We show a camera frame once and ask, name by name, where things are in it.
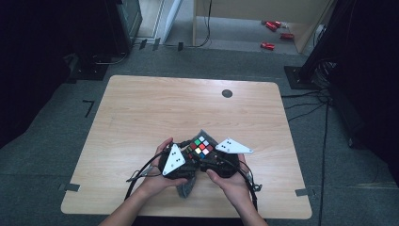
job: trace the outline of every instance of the carpeted floor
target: carpeted floor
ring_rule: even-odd
[[[281,95],[292,90],[283,66],[301,66],[301,55],[279,55],[210,49],[150,46],[110,65],[104,81],[63,84],[22,136],[0,150],[0,225],[97,225],[106,216],[65,215],[60,211],[64,192],[96,115],[111,75],[147,75],[205,79],[266,81],[278,84]],[[87,117],[89,103],[94,107]],[[318,99],[283,98],[287,119],[313,215],[310,219],[269,219],[270,225],[317,225],[325,161],[322,225],[395,225],[399,222],[399,189],[384,162],[367,150],[352,150],[340,118],[327,112],[327,143],[323,153],[326,106],[309,115]],[[139,218],[135,225],[239,225],[235,220]]]

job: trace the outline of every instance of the gray carpet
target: gray carpet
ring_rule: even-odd
[[[136,47],[120,64],[108,68],[104,81],[63,84],[29,129],[0,150],[0,225],[97,225],[105,216],[64,215],[60,205],[68,183],[113,74],[229,79],[275,82],[281,95],[292,90],[283,66],[301,66],[305,56],[205,50],[160,46]],[[89,103],[95,101],[87,118]],[[283,98],[285,106],[316,103],[315,97]],[[314,109],[287,109],[287,119]],[[269,219],[270,225],[317,225],[321,201],[323,138],[326,107],[290,121],[313,215],[310,219]],[[322,225],[396,225],[399,189],[384,162],[368,150],[347,146],[345,131],[334,107],[328,110],[326,174]],[[205,220],[207,225],[239,221]],[[135,225],[178,225],[184,219],[140,218]]]

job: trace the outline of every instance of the person's left hand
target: person's left hand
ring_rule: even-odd
[[[167,147],[167,145],[172,141],[173,141],[172,137],[165,140],[162,144],[160,144],[158,146],[155,154],[161,153]],[[184,183],[187,183],[187,179],[185,179],[185,178],[171,180],[171,179],[163,177],[161,172],[157,168],[157,166],[159,164],[160,157],[161,156],[155,158],[151,162],[151,166],[153,166],[153,168],[148,173],[148,175],[158,175],[159,174],[159,176],[146,177],[144,179],[144,181],[141,183],[141,185],[136,189],[136,190],[140,190],[140,192],[142,192],[142,194],[144,194],[148,198],[158,194],[159,192],[163,191],[165,188],[167,188],[169,186],[179,186]]]

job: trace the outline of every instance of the wooden tabletop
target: wooden tabletop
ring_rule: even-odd
[[[231,98],[222,95],[228,89]],[[66,214],[112,213],[122,202],[135,170],[168,137],[193,138],[201,129],[217,142],[230,137],[254,151],[246,154],[264,218],[310,218],[290,128],[274,83],[114,75],[88,134],[61,205]],[[187,199],[170,187],[152,198],[142,216],[238,218],[206,173]]]

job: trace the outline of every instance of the person's arm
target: person's arm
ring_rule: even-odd
[[[242,162],[246,162],[243,154],[238,154],[238,158]],[[249,197],[244,178],[238,172],[231,178],[221,178],[211,169],[206,170],[211,180],[220,186],[225,193],[227,199],[234,206],[244,225],[246,226],[267,226],[266,221],[256,211],[255,206]]]
[[[156,149],[158,154],[162,152],[165,147],[173,140],[169,138],[165,140]],[[159,157],[152,161],[152,166],[158,166]],[[159,174],[158,168],[153,168],[149,174]],[[108,218],[106,218],[100,225],[132,225],[135,221],[139,211],[144,204],[153,196],[160,193],[168,186],[179,186],[186,183],[186,179],[169,180],[163,176],[146,177],[141,185],[132,193],[132,195],[123,202]]]

